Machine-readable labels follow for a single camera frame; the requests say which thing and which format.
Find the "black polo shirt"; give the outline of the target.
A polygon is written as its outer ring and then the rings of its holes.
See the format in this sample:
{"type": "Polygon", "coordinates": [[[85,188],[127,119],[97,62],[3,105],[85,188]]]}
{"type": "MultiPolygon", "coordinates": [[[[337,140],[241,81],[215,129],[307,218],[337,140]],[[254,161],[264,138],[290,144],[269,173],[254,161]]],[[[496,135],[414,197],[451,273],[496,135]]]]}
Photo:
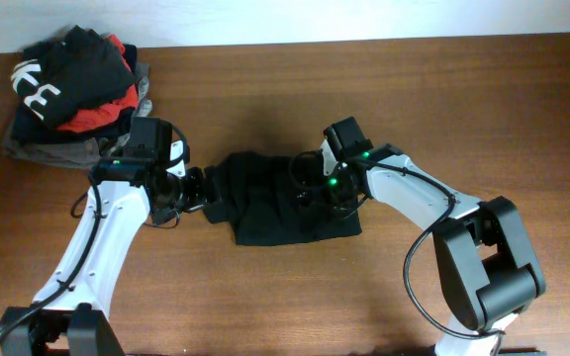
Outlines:
{"type": "Polygon", "coordinates": [[[215,199],[204,208],[209,223],[228,223],[240,246],[311,243],[362,233],[352,204],[336,207],[323,192],[295,187],[287,156],[253,151],[230,154],[205,169],[207,192],[215,199]]]}

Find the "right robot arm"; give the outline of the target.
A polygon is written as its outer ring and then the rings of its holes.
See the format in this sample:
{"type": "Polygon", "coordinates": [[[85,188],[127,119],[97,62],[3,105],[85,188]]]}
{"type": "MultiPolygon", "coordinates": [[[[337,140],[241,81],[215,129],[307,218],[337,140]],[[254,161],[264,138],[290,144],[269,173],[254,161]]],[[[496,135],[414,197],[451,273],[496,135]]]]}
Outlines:
{"type": "Polygon", "coordinates": [[[421,229],[403,262],[403,284],[418,312],[442,336],[417,355],[503,355],[506,328],[546,291],[539,261],[516,205],[483,201],[425,173],[398,147],[374,146],[356,119],[324,130],[313,156],[323,164],[316,184],[296,181],[315,205],[348,218],[368,200],[395,209],[421,229]],[[432,239],[441,291],[451,317],[436,321],[410,282],[419,247],[432,239]]]}

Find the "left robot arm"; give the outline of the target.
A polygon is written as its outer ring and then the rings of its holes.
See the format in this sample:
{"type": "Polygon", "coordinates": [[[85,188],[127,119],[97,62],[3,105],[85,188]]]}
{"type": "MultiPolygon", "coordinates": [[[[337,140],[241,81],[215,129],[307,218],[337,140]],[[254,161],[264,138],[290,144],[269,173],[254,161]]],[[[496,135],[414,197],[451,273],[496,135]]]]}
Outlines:
{"type": "Polygon", "coordinates": [[[51,355],[65,338],[66,355],[121,355],[109,323],[116,283],[144,225],[174,228],[181,215],[212,203],[198,167],[187,168],[183,132],[157,118],[136,117],[121,153],[100,159],[77,229],[57,267],[27,307],[8,307],[0,319],[4,355],[51,355]]]}

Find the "grey folded garment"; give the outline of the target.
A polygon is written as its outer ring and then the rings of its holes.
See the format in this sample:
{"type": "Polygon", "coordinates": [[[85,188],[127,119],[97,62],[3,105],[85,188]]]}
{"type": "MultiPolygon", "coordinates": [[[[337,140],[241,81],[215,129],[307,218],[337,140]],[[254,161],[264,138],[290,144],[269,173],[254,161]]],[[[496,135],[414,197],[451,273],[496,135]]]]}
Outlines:
{"type": "Polygon", "coordinates": [[[102,156],[117,153],[129,139],[132,117],[136,115],[146,117],[152,110],[152,102],[146,97],[149,87],[149,64],[137,63],[135,74],[139,90],[136,108],[123,111],[114,123],[92,133],[91,136],[84,134],[82,138],[66,139],[58,143],[21,143],[18,138],[14,138],[14,126],[20,124],[22,119],[29,119],[31,116],[22,105],[19,105],[11,123],[3,133],[1,140],[3,154],[38,164],[88,169],[102,156]]]}

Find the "red folded garment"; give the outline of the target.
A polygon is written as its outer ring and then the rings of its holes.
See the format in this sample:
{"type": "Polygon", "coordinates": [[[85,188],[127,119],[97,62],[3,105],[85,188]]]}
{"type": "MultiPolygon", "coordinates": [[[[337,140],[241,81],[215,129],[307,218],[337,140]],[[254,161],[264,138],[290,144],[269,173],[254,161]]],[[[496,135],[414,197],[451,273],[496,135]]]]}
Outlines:
{"type": "Polygon", "coordinates": [[[89,133],[114,124],[123,111],[136,107],[138,102],[138,90],[135,83],[137,49],[132,44],[123,44],[115,34],[110,35],[108,40],[119,50],[122,62],[130,71],[134,83],[125,90],[119,90],[118,93],[122,94],[122,97],[118,99],[104,103],[97,108],[79,109],[71,120],[56,128],[59,132],[89,133]]]}

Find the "black shirt with white letters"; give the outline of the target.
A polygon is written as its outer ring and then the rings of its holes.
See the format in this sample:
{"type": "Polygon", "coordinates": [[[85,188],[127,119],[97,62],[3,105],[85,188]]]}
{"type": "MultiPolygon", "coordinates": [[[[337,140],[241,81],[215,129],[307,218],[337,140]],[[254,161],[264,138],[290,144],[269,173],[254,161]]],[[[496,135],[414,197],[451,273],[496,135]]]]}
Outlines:
{"type": "Polygon", "coordinates": [[[24,49],[10,80],[22,104],[55,129],[81,109],[124,98],[136,78],[110,39],[75,26],[58,41],[24,49]]]}

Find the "navy folded garment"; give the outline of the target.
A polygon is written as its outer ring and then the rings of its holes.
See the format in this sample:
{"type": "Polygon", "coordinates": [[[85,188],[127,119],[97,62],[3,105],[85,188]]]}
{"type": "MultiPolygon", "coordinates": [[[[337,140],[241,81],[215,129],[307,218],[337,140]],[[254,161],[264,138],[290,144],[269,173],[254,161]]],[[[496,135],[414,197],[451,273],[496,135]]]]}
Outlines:
{"type": "Polygon", "coordinates": [[[14,138],[18,138],[22,143],[57,143],[64,142],[66,139],[73,140],[74,138],[82,138],[82,136],[96,133],[101,129],[89,133],[69,133],[69,132],[59,132],[56,128],[49,129],[43,126],[39,120],[27,109],[19,98],[20,103],[31,116],[29,119],[22,119],[20,124],[15,124],[13,135],[14,138]]]}

